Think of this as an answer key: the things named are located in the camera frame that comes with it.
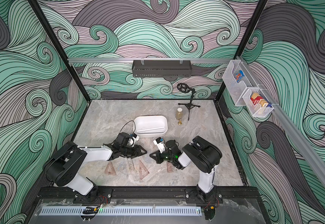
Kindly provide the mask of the pink tall triangle ruler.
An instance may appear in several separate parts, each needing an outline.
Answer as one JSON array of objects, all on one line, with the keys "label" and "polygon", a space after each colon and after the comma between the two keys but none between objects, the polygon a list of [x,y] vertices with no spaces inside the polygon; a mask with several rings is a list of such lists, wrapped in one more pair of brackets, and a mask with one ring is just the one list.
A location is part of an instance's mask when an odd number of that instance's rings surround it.
[{"label": "pink tall triangle ruler", "polygon": [[148,169],[146,168],[144,163],[141,160],[139,160],[139,178],[140,178],[140,180],[143,180],[148,175],[149,175]]}]

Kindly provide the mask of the white plastic storage box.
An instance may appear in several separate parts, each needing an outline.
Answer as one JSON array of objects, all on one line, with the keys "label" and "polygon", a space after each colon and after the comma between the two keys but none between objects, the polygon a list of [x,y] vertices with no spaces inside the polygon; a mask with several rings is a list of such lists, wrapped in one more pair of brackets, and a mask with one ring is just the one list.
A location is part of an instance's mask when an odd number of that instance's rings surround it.
[{"label": "white plastic storage box", "polygon": [[[153,137],[162,137],[168,131],[168,121],[166,117],[162,115],[149,115],[149,116],[139,116],[135,118],[135,134],[140,138],[153,138]],[[165,127],[164,130],[156,130],[144,133],[137,133],[137,130],[148,129],[154,127]]]}]

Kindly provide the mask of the clear straight ruler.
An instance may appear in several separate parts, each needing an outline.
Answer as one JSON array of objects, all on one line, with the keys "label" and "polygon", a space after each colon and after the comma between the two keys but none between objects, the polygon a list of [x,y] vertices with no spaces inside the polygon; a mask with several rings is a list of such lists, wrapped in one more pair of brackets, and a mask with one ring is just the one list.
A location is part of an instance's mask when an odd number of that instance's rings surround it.
[{"label": "clear straight ruler", "polygon": [[148,128],[148,129],[140,129],[140,130],[137,130],[136,132],[137,133],[144,133],[144,132],[150,132],[150,131],[156,131],[156,130],[164,130],[165,127],[154,127],[154,128]]}]

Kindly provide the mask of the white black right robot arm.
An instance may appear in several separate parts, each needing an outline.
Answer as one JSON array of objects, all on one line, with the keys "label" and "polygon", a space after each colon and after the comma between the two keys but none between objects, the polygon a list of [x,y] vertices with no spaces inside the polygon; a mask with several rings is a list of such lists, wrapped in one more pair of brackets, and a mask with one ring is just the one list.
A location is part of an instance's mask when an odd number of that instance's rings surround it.
[{"label": "white black right robot arm", "polygon": [[214,189],[216,167],[222,158],[221,151],[215,145],[200,136],[196,136],[191,142],[183,146],[182,150],[178,148],[176,140],[165,141],[158,137],[153,140],[153,143],[158,147],[158,150],[151,153],[150,158],[155,160],[157,164],[166,161],[180,170],[194,164],[199,169],[198,194],[202,197],[211,195]]}]

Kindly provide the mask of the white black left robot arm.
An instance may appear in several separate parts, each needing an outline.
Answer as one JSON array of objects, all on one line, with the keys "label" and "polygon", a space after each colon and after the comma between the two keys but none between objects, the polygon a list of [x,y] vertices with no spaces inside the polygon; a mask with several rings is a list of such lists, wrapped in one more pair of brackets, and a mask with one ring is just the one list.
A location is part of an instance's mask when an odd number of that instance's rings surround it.
[{"label": "white black left robot arm", "polygon": [[58,187],[69,187],[83,196],[89,195],[95,184],[79,174],[85,162],[112,161],[118,157],[137,158],[147,154],[139,145],[124,146],[106,144],[100,147],[80,147],[74,142],[66,143],[44,164],[46,177]]}]

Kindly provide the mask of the pink straight ruler left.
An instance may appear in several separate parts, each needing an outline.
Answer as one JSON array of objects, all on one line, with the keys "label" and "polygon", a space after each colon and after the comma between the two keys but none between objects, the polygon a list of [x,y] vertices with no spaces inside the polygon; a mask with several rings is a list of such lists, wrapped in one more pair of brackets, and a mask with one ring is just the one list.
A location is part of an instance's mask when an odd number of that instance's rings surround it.
[{"label": "pink straight ruler left", "polygon": [[128,160],[128,168],[130,172],[134,172],[135,171],[135,166],[134,166],[134,162],[132,160]]}]

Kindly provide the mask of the spice jar with white lid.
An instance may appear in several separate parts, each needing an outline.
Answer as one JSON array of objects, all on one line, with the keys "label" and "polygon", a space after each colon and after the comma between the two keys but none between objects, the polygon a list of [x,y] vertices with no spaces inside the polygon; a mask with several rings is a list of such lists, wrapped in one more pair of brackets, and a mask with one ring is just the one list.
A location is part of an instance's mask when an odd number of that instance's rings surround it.
[{"label": "spice jar with white lid", "polygon": [[176,110],[176,119],[177,120],[182,120],[182,117],[183,117],[183,109],[181,107],[179,107]]}]

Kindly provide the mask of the blue packet in bin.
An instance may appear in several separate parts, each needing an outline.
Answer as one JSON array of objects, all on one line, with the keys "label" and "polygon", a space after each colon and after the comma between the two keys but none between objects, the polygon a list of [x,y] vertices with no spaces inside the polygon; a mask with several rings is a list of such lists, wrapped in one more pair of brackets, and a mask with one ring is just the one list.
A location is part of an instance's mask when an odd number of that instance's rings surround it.
[{"label": "blue packet in bin", "polygon": [[243,79],[245,74],[242,70],[239,70],[233,76],[234,76],[236,83],[239,83]]}]

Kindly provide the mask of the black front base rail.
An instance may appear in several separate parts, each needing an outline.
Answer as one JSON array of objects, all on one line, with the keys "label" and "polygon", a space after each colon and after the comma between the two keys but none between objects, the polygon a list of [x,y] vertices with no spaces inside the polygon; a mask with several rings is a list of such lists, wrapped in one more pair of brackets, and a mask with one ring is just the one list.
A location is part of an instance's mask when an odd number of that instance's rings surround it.
[{"label": "black front base rail", "polygon": [[[139,199],[139,198],[178,198],[187,199],[190,194],[197,193],[196,186],[173,186],[173,187],[157,187],[157,186],[98,186],[93,192],[94,196],[102,195],[108,200],[110,199]],[[223,198],[228,197],[259,197],[260,193],[256,187],[232,186],[219,187],[215,186],[212,195]],[[68,187],[42,187],[37,197],[41,198],[74,198],[80,196],[77,191],[73,191]]]}]

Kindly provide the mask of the black corner frame post left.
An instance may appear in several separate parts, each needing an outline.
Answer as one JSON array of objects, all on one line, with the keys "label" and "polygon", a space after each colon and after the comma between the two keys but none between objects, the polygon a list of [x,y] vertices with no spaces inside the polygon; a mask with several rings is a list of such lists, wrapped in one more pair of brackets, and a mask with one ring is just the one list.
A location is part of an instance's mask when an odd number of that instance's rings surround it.
[{"label": "black corner frame post left", "polygon": [[41,23],[42,27],[44,28],[45,32],[47,33],[48,37],[50,38],[53,46],[57,50],[60,58],[62,59],[64,65],[66,66],[69,74],[73,78],[74,82],[76,83],[77,87],[79,88],[80,92],[82,93],[83,97],[85,98],[87,103],[91,103],[91,98],[89,97],[85,87],[83,86],[75,68],[71,66],[68,62],[67,54],[65,53],[63,47],[61,46],[57,36],[55,35],[49,21],[47,20],[46,16],[44,15],[41,7],[39,6],[37,1],[28,0],[33,12],[35,13],[36,17],[38,18],[39,22]]}]

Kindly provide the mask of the black corner frame post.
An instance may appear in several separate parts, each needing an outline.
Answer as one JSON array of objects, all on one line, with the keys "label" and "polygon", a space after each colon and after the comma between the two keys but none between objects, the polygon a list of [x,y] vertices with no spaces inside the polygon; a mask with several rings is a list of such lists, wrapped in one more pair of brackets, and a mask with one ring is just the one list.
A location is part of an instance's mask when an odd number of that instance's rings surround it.
[{"label": "black corner frame post", "polygon": [[240,34],[232,43],[232,46],[236,48],[233,58],[242,57],[246,59],[243,54],[256,46],[252,35],[263,10],[267,7],[268,1],[228,1],[228,4],[232,7],[240,22]]},{"label": "black corner frame post", "polygon": [[38,18],[39,22],[41,23],[42,27],[44,28],[45,32],[47,33],[48,37],[50,38],[53,46],[57,50],[60,58],[62,59],[64,65],[66,66],[69,74],[73,78],[74,82],[76,83],[77,87],[79,88],[80,92],[82,93],[83,97],[85,98],[87,103],[91,103],[91,98],[89,97],[85,87],[83,86],[75,68],[71,66],[68,62],[67,54],[65,53],[63,47],[61,46],[57,36],[55,35],[49,21],[47,20],[46,16],[44,15],[41,7],[39,6],[37,1],[28,0],[33,12],[35,13],[36,17]]}]

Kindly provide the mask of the aluminium wall rail back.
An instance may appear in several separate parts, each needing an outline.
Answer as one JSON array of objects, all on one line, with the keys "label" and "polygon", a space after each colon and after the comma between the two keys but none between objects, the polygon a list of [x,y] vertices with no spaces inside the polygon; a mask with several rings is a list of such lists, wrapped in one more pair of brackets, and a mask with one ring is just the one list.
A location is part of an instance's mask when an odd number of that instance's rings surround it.
[{"label": "aluminium wall rail back", "polygon": [[191,63],[229,63],[230,58],[128,58],[128,57],[71,57],[69,63],[133,63],[134,61],[190,61]]}]

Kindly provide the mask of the aluminium wall rail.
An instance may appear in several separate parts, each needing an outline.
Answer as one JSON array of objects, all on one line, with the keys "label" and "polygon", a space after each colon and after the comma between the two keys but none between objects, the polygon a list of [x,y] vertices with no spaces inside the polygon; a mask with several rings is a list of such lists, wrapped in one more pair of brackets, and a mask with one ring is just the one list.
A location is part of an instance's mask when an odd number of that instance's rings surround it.
[{"label": "aluminium wall rail", "polygon": [[69,63],[133,63],[134,61],[190,61],[191,63],[229,63],[230,58],[128,58],[128,57],[71,57]]},{"label": "aluminium wall rail", "polygon": [[274,117],[279,120],[279,123],[283,127],[286,136],[289,137],[292,144],[295,146],[295,148],[298,149],[299,154],[301,154],[301,156],[309,164],[310,168],[313,170],[325,188],[325,163],[322,161],[321,157],[316,153],[311,144],[305,139],[297,126],[282,109],[276,98],[272,95],[271,91],[252,71],[246,60],[241,56],[236,56],[236,58],[243,63],[244,67],[249,72],[248,79],[250,79],[250,82],[253,84],[253,86],[258,87],[258,89],[263,93],[268,101],[273,104],[274,110],[272,113]]}]

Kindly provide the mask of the clear wall bin lower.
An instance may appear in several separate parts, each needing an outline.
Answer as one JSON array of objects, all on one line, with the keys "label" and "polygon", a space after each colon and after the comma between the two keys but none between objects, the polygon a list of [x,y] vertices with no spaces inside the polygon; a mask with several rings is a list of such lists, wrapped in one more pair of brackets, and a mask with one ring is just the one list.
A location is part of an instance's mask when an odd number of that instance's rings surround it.
[{"label": "clear wall bin lower", "polygon": [[253,105],[250,96],[253,92],[259,93],[262,97],[264,97],[269,103],[271,103],[270,100],[267,99],[267,97],[262,93],[261,89],[259,88],[249,88],[246,90],[244,95],[242,96],[247,109],[249,110],[250,114],[253,117],[257,118],[266,118],[273,110],[273,107],[261,107],[260,105]]}]

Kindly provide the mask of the clear wall bin upper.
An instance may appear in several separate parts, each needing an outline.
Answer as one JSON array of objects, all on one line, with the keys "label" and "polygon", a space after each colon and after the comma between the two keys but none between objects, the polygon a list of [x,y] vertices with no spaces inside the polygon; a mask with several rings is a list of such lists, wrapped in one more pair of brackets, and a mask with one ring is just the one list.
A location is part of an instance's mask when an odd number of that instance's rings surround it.
[{"label": "clear wall bin upper", "polygon": [[[239,70],[242,70],[245,76],[239,83],[236,83],[233,75]],[[249,75],[250,73],[247,70],[245,63],[241,60],[231,60],[224,72],[223,81],[235,106],[246,105],[242,96],[247,89],[252,88],[252,84],[248,78]]]}]

